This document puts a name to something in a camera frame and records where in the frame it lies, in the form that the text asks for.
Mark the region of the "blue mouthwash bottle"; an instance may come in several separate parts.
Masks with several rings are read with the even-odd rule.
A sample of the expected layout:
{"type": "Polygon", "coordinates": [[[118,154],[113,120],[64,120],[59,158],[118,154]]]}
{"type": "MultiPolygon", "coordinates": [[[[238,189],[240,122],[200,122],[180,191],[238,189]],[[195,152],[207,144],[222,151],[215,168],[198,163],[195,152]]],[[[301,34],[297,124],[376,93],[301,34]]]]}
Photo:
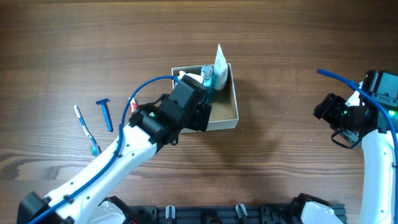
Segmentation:
{"type": "Polygon", "coordinates": [[[211,65],[202,66],[200,75],[203,78],[203,86],[208,91],[206,103],[211,103],[213,97],[213,67],[211,65]]]}

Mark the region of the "red white toothpaste tube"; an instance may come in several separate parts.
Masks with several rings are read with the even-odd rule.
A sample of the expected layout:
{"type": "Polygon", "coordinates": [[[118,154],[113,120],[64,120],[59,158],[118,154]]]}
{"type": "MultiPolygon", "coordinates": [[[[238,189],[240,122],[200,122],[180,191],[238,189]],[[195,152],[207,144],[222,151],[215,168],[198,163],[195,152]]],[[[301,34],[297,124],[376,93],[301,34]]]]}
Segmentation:
{"type": "Polygon", "coordinates": [[[133,114],[134,114],[134,111],[135,111],[135,110],[137,109],[137,107],[138,107],[138,103],[137,103],[137,101],[136,101],[135,98],[129,98],[129,99],[130,99],[129,111],[130,111],[130,114],[133,115],[133,114]]]}

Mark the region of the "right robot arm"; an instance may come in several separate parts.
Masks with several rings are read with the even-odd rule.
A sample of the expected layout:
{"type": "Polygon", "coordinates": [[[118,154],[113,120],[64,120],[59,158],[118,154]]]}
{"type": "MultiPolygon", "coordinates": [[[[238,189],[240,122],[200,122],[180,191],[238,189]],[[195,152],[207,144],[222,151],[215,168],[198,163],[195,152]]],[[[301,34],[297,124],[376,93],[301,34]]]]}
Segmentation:
{"type": "Polygon", "coordinates": [[[397,75],[370,70],[356,83],[324,69],[320,75],[348,85],[347,99],[333,93],[315,107],[314,116],[330,124],[364,157],[363,199],[360,223],[397,223],[397,75]]]}

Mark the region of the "white lotion tube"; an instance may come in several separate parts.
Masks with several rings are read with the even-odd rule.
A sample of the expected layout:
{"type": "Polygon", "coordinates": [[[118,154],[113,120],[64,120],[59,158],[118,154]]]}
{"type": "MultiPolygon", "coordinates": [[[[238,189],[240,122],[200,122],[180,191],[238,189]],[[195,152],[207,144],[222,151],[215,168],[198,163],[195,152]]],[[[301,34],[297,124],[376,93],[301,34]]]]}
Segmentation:
{"type": "Polygon", "coordinates": [[[226,81],[228,79],[228,64],[220,44],[218,44],[216,52],[213,73],[213,88],[215,90],[222,90],[225,87],[226,81]]]}

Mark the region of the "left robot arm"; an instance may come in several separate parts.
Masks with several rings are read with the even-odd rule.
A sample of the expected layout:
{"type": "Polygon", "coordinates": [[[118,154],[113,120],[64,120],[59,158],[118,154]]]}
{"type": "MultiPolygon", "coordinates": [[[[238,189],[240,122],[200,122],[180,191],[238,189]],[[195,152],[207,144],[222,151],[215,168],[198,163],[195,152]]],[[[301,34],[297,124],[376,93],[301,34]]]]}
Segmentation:
{"type": "Polygon", "coordinates": [[[208,90],[194,78],[172,76],[171,93],[139,105],[119,136],[80,173],[40,197],[25,196],[17,213],[18,223],[122,223],[129,215],[106,202],[109,193],[128,174],[157,154],[165,145],[178,144],[183,129],[205,131],[211,105],[208,90]]]}

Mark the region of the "blue white toothbrush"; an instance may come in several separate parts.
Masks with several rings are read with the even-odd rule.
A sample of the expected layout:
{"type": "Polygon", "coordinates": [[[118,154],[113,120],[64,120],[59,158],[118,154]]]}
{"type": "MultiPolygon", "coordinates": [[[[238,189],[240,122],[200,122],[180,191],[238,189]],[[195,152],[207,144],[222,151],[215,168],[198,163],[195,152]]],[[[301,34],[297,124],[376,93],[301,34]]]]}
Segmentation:
{"type": "Polygon", "coordinates": [[[85,135],[90,139],[90,141],[92,142],[92,146],[91,146],[91,153],[93,156],[97,157],[98,155],[100,155],[100,147],[97,145],[95,138],[91,135],[91,133],[89,132],[87,125],[81,115],[80,109],[77,105],[74,105],[74,110],[76,113],[76,116],[78,118],[78,120],[80,121],[83,131],[85,133],[85,135]]]}

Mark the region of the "blue disposable razor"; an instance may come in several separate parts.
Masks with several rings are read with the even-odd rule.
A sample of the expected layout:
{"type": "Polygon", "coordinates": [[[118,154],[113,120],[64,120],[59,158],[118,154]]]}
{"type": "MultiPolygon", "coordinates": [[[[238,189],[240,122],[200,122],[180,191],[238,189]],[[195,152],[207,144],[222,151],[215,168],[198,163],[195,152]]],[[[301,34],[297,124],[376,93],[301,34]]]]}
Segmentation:
{"type": "Polygon", "coordinates": [[[107,103],[109,102],[110,102],[109,98],[104,98],[102,100],[96,101],[96,104],[101,106],[108,131],[113,132],[113,125],[111,122],[111,117],[107,106],[107,103]]]}

